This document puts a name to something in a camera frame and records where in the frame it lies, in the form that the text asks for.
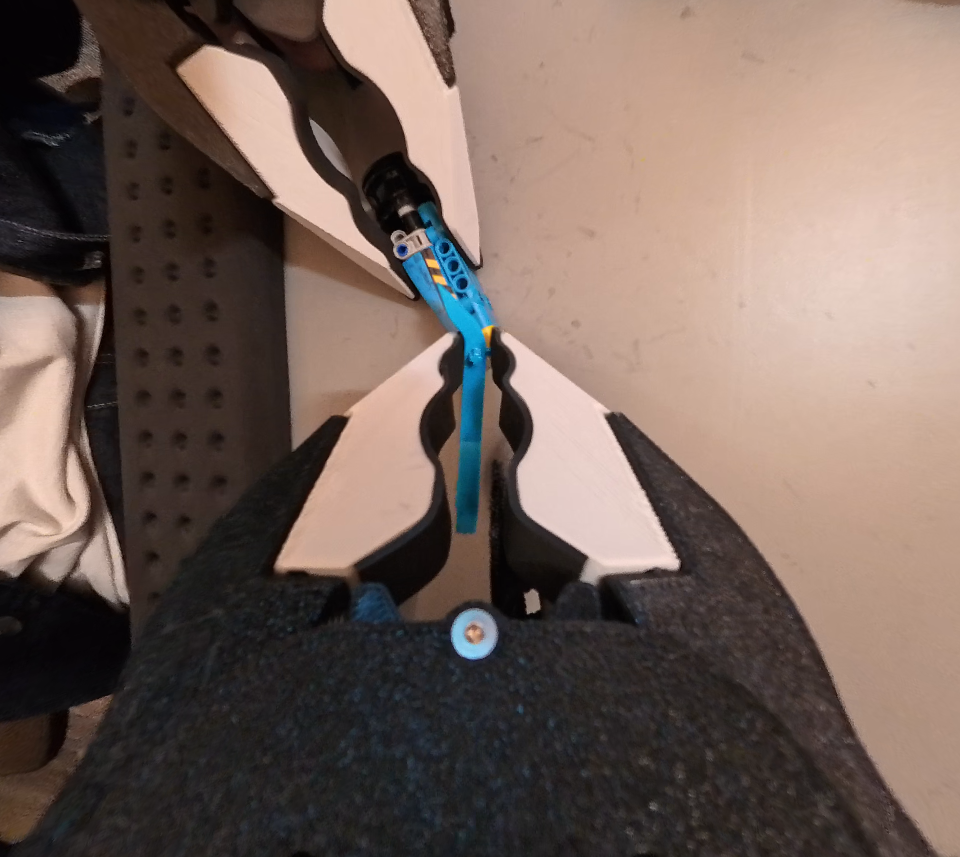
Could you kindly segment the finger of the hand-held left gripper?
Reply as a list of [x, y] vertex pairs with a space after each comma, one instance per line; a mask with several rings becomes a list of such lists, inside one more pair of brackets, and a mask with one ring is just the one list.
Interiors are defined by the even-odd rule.
[[387, 100], [405, 154], [433, 190], [464, 255], [482, 264], [479, 216], [461, 95], [434, 60], [409, 0], [322, 0], [334, 52]]
[[354, 182], [318, 143], [303, 90], [281, 59], [258, 47], [203, 45], [176, 72], [279, 210], [376, 280], [414, 299], [411, 285], [378, 247]]

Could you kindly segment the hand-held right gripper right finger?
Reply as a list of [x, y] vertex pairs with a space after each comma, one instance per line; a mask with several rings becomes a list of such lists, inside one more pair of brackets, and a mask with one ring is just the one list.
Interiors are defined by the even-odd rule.
[[525, 587], [597, 587], [678, 573], [680, 558], [615, 415], [505, 331], [493, 332], [490, 360], [511, 451], [501, 546], [513, 575]]

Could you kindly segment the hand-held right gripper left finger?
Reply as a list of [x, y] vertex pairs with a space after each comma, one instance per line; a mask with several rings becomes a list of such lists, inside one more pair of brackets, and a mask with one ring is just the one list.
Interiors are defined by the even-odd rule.
[[460, 385], [461, 338], [444, 335], [323, 425], [333, 443], [275, 573], [378, 583], [398, 603], [440, 573], [452, 527], [440, 454]]

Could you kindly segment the blue brick separator tool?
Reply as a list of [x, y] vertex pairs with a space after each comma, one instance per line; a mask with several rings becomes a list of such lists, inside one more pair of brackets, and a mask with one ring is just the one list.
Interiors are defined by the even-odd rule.
[[463, 338], [460, 444], [455, 495], [457, 532], [476, 532], [481, 492], [486, 371], [495, 323], [468, 323]]

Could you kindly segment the blue grey brick assembly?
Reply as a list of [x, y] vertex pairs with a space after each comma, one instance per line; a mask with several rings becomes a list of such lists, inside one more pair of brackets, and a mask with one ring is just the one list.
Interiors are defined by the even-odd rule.
[[426, 185], [396, 152], [372, 164], [362, 188], [417, 293], [446, 329], [462, 335], [466, 357], [478, 360], [490, 348], [494, 310]]

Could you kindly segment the white desk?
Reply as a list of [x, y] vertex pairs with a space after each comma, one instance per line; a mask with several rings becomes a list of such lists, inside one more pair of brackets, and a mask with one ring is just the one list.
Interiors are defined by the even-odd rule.
[[735, 518], [958, 855], [958, 0], [451, 0], [511, 335]]

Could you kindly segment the black dimpled mat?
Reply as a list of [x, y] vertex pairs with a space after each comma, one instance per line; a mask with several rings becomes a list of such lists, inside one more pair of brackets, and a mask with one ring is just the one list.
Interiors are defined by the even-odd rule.
[[130, 616], [291, 448], [283, 220], [103, 72]]

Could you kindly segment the person's leg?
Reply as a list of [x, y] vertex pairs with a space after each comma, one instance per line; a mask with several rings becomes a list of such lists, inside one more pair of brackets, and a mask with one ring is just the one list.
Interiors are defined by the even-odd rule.
[[114, 693], [131, 649], [127, 611], [66, 588], [1, 580], [1, 721]]

